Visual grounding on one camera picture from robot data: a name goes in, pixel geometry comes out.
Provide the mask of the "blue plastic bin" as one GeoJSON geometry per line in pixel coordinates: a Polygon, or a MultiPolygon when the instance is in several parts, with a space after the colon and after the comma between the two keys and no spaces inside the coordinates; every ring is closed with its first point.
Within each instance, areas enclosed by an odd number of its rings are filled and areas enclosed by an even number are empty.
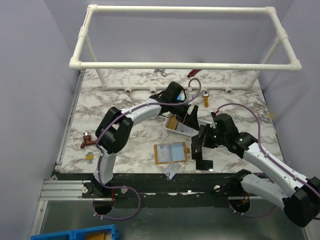
{"type": "Polygon", "coordinates": [[[114,224],[32,235],[31,240],[119,240],[114,224]]]}

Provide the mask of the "brown pipe valve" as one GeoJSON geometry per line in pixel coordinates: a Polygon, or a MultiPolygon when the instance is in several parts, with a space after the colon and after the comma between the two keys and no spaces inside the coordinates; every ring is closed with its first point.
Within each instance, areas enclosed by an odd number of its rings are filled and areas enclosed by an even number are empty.
{"type": "Polygon", "coordinates": [[[84,149],[85,147],[96,145],[97,141],[92,140],[92,136],[88,132],[84,132],[83,134],[83,142],[80,145],[80,149],[84,149]]]}

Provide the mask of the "white PVC pipe frame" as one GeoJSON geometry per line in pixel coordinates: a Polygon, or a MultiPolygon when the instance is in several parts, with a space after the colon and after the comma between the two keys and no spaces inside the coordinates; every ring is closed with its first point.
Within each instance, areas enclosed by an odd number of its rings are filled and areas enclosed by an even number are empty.
{"type": "Polygon", "coordinates": [[[205,6],[121,6],[121,5],[97,5],[87,6],[85,18],[80,27],[73,55],[69,61],[69,67],[74,70],[94,69],[98,75],[101,86],[105,90],[123,90],[131,93],[133,90],[148,90],[154,93],[162,90],[162,85],[108,85],[103,76],[103,69],[180,69],[180,70],[232,70],[254,71],[248,84],[222,86],[210,85],[209,90],[250,90],[263,71],[299,72],[302,64],[297,58],[290,43],[288,34],[278,18],[274,7],[205,7],[205,6]],[[276,38],[267,55],[260,64],[249,63],[200,63],[200,62],[101,62],[98,61],[90,43],[89,27],[94,14],[99,13],[183,13],[183,14],[265,14],[268,15],[276,30],[276,38]]]}

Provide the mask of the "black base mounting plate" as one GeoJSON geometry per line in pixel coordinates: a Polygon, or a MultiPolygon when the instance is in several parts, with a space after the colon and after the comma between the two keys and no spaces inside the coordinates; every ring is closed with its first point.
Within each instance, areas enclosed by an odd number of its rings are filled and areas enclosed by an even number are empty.
{"type": "Polygon", "coordinates": [[[227,208],[247,193],[234,173],[177,173],[171,180],[163,173],[116,173],[105,187],[94,179],[84,181],[82,197],[99,207],[123,209],[227,208]]]}

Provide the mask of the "white credit card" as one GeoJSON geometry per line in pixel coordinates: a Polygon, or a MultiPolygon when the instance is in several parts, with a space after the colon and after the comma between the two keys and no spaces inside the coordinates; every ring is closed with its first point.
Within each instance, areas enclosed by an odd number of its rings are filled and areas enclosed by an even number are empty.
{"type": "Polygon", "coordinates": [[[181,165],[179,163],[170,163],[163,171],[167,180],[172,180],[173,177],[179,172],[181,165]]]}

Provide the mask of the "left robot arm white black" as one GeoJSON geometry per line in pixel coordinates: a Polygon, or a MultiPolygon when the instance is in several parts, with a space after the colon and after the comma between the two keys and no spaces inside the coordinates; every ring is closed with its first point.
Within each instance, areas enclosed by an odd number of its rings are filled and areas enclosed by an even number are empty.
{"type": "Polygon", "coordinates": [[[172,81],[165,90],[151,95],[146,101],[127,109],[111,107],[100,122],[95,131],[96,147],[99,150],[99,158],[94,177],[97,182],[93,191],[101,198],[107,197],[111,191],[109,182],[113,179],[113,169],[117,157],[127,144],[132,128],[145,120],[171,113],[178,122],[194,130],[199,130],[198,105],[194,105],[192,111],[190,103],[201,93],[202,85],[196,95],[190,100],[178,99],[179,95],[186,91],[177,82],[172,81]]]}

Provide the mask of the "aluminium rail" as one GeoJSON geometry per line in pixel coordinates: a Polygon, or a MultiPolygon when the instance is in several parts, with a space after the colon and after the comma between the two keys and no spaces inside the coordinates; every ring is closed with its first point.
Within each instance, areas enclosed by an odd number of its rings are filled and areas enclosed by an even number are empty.
{"type": "Polygon", "coordinates": [[[82,199],[81,180],[45,180],[39,199],[41,201],[76,201],[82,199]]]}

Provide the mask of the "gold pipe valve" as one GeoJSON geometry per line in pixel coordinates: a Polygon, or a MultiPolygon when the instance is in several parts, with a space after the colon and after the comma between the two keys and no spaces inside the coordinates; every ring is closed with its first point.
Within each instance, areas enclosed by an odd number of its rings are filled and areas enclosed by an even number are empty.
{"type": "Polygon", "coordinates": [[[204,106],[206,108],[209,107],[209,97],[210,97],[210,93],[207,91],[207,90],[203,90],[201,92],[201,95],[202,95],[202,98],[203,98],[203,101],[204,101],[204,106]]]}

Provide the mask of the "white plastic basket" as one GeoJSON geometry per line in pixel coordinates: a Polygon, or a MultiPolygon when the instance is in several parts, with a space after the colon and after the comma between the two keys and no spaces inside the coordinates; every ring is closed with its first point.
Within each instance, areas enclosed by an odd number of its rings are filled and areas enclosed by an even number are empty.
{"type": "Polygon", "coordinates": [[[199,130],[195,130],[191,127],[186,126],[185,124],[183,124],[182,122],[178,121],[176,130],[171,130],[166,128],[166,123],[168,122],[168,118],[166,118],[165,122],[164,122],[164,129],[167,130],[168,132],[174,133],[174,134],[178,134],[178,135],[182,135],[182,136],[186,136],[186,137],[193,137],[195,135],[199,134],[199,130]]]}

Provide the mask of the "hex key set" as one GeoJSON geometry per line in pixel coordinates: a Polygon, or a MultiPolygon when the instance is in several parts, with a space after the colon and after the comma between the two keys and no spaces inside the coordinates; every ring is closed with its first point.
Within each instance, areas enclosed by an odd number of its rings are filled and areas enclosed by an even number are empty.
{"type": "Polygon", "coordinates": [[[91,151],[88,152],[88,153],[85,155],[85,159],[86,159],[88,165],[92,165],[93,162],[94,162],[94,153],[91,152],[91,151]]]}

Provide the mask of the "black credit card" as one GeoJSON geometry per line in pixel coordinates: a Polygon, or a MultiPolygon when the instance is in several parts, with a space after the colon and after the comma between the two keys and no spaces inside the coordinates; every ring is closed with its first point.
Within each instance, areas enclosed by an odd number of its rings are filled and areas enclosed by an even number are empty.
{"type": "Polygon", "coordinates": [[[202,154],[202,146],[198,145],[197,143],[191,144],[191,157],[193,160],[202,160],[203,154],[202,154]]]}
{"type": "Polygon", "coordinates": [[[195,154],[195,169],[199,171],[210,171],[214,170],[214,163],[212,160],[203,159],[201,151],[195,154]]]}

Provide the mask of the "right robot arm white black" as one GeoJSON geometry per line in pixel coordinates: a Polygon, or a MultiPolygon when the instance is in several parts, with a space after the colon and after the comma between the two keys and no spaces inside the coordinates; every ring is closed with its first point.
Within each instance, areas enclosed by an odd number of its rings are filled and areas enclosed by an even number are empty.
{"type": "Polygon", "coordinates": [[[192,152],[198,154],[203,147],[225,147],[269,177],[265,180],[248,170],[239,171],[230,183],[230,191],[234,195],[241,196],[247,192],[259,196],[282,209],[292,223],[302,228],[319,215],[319,178],[308,178],[284,164],[253,135],[240,132],[228,114],[213,114],[212,119],[212,123],[195,123],[198,133],[191,139],[192,152]]]}

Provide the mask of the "tan leather card holder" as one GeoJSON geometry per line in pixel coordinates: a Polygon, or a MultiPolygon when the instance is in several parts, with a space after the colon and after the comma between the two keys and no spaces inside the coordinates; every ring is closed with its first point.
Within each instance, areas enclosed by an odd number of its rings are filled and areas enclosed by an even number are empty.
{"type": "Polygon", "coordinates": [[[191,153],[185,142],[155,144],[153,148],[156,165],[187,162],[191,153]]]}

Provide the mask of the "red handled tool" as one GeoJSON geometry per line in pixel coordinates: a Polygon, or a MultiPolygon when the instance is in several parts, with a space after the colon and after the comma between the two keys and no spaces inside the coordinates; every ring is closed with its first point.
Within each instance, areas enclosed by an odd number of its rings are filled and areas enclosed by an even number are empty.
{"type": "Polygon", "coordinates": [[[187,77],[188,78],[194,77],[199,71],[200,69],[193,69],[188,73],[187,77]]]}

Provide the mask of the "metal clamp fitting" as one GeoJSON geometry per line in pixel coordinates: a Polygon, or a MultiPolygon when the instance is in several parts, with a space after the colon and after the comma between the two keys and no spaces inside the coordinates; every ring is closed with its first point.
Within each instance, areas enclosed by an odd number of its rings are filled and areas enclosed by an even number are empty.
{"type": "Polygon", "coordinates": [[[154,70],[154,72],[153,72],[154,74],[160,74],[161,76],[163,76],[163,77],[166,77],[167,76],[167,73],[165,72],[165,70],[164,69],[155,69],[154,70]]]}

